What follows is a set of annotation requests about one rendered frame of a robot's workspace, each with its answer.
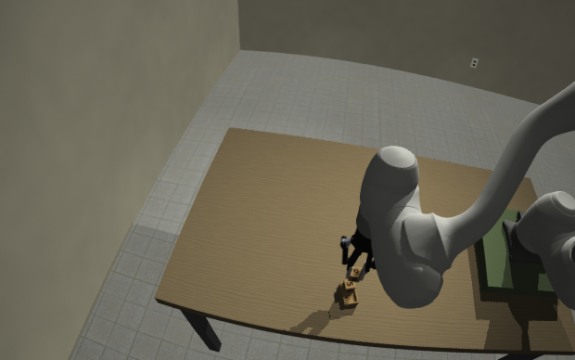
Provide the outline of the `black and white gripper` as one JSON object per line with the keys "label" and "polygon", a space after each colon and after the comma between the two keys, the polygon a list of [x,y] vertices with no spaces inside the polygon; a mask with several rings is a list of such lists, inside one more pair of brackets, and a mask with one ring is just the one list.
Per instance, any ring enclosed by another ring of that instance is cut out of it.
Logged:
{"label": "black and white gripper", "polygon": [[[350,258],[348,257],[349,246],[355,248]],[[355,262],[357,261],[358,257],[361,256],[362,252],[368,253],[366,262],[364,263],[362,269],[362,275],[360,281],[363,281],[365,274],[370,271],[370,268],[375,268],[375,261],[373,259],[373,252],[371,247],[371,239],[364,237],[356,228],[355,234],[351,236],[351,238],[346,238],[345,236],[341,237],[340,247],[342,248],[342,264],[347,265],[347,273],[346,278],[349,279],[351,270]],[[361,248],[362,247],[362,248]],[[350,268],[350,269],[349,269]]]}

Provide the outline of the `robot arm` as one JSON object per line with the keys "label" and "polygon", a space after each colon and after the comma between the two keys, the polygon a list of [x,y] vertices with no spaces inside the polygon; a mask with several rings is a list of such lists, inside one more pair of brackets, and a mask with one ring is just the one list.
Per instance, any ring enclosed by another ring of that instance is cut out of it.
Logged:
{"label": "robot arm", "polygon": [[[575,82],[520,123],[475,203],[450,218],[421,212],[415,155],[381,148],[364,174],[356,226],[371,239],[377,274],[391,300],[405,309],[432,303],[443,273],[497,223],[542,145],[571,131]],[[543,265],[558,299],[575,311],[575,199],[563,191],[545,194],[503,227],[509,261]]]}

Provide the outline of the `tan wooden cube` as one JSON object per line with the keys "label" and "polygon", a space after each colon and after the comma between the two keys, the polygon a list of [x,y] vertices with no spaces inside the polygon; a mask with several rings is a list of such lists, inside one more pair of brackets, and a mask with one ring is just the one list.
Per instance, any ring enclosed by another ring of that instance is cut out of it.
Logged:
{"label": "tan wooden cube", "polygon": [[344,280],[344,281],[343,281],[343,284],[342,284],[342,287],[343,287],[344,293],[354,292],[354,290],[355,290],[355,283],[354,283],[354,282],[351,282],[351,281],[348,281],[348,280]]}
{"label": "tan wooden cube", "polygon": [[359,282],[362,275],[362,269],[363,268],[353,267],[348,281]]}

